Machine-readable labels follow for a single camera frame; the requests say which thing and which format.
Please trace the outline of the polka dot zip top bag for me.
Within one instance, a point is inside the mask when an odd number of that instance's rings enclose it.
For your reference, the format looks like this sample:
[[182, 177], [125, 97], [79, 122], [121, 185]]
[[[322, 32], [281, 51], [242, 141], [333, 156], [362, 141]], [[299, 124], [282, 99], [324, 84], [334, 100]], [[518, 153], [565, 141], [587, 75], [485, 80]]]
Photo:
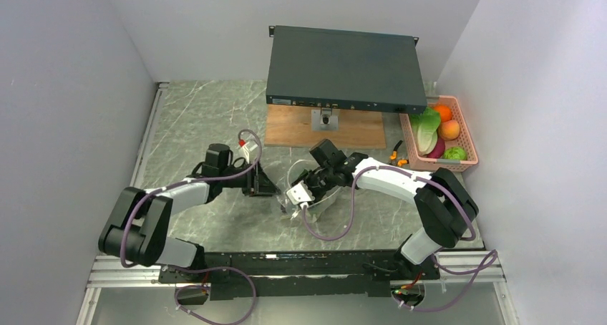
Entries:
[[293, 220], [301, 212], [301, 206], [298, 203], [293, 204], [289, 198], [287, 191], [296, 186], [296, 191], [303, 191], [309, 196], [306, 220], [309, 223], [315, 223], [324, 213], [324, 211], [334, 204], [337, 196], [341, 192], [341, 187], [336, 186], [322, 197], [314, 196], [312, 185], [305, 183], [306, 175], [313, 172], [317, 168], [317, 164], [313, 160], [300, 159], [295, 161], [287, 170], [284, 181], [286, 183], [286, 191], [277, 197], [279, 204], [280, 220]]

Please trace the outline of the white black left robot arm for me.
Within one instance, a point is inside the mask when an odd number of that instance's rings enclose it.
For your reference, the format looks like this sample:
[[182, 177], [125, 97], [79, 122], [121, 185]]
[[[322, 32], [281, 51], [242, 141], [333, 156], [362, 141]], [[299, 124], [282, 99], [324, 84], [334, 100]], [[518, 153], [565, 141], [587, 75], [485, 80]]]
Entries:
[[169, 237], [170, 217], [212, 202], [227, 188], [239, 189], [249, 197], [281, 192], [259, 163], [235, 158], [227, 145], [213, 143], [204, 161], [184, 180], [156, 190], [123, 189], [99, 236], [98, 249], [123, 259], [128, 266], [177, 266], [186, 281], [198, 281], [207, 267], [204, 248]]

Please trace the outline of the green fake leafy vegetable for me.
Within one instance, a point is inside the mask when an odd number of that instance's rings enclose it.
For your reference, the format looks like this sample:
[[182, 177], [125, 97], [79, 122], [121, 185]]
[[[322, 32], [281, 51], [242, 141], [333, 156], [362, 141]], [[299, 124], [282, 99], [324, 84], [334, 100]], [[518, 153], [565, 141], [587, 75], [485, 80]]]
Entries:
[[427, 107], [422, 114], [410, 115], [409, 123], [412, 126], [414, 141], [420, 155], [426, 155], [434, 150], [437, 144], [437, 130], [440, 126], [440, 114]]

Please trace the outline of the green fake lime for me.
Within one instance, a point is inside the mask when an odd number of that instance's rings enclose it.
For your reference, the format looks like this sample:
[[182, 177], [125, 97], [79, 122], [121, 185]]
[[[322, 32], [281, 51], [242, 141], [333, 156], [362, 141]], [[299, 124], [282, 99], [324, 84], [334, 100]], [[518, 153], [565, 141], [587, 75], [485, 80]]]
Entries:
[[450, 147], [447, 148], [443, 155], [442, 155], [442, 159], [446, 159], [446, 160], [467, 160], [468, 159], [468, 154], [467, 151], [460, 147], [460, 146], [454, 146], [454, 147]]

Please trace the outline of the orange fake fruit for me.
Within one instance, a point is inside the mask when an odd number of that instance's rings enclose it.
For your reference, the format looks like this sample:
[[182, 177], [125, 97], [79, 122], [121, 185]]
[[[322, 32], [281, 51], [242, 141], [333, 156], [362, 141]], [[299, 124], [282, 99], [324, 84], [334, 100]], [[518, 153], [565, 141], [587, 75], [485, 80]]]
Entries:
[[439, 114], [441, 122], [448, 122], [453, 119], [452, 110], [446, 105], [435, 105], [432, 109]]

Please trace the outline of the orange fake peach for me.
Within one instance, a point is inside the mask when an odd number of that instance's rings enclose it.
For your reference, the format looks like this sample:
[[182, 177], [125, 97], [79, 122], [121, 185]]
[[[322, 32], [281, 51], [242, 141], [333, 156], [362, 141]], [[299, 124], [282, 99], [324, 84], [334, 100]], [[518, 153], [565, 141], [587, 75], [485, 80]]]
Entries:
[[460, 136], [461, 127], [458, 121], [449, 120], [442, 122], [438, 128], [438, 135], [445, 141], [456, 140]]

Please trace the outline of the purple fake sweet potato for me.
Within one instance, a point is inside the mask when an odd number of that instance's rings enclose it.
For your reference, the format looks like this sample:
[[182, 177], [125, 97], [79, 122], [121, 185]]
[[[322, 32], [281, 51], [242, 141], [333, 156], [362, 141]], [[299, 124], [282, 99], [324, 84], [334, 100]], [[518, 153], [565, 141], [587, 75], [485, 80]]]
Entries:
[[441, 158], [446, 150], [445, 141], [441, 138], [437, 138], [437, 142], [433, 150], [426, 155], [427, 158], [438, 159]]

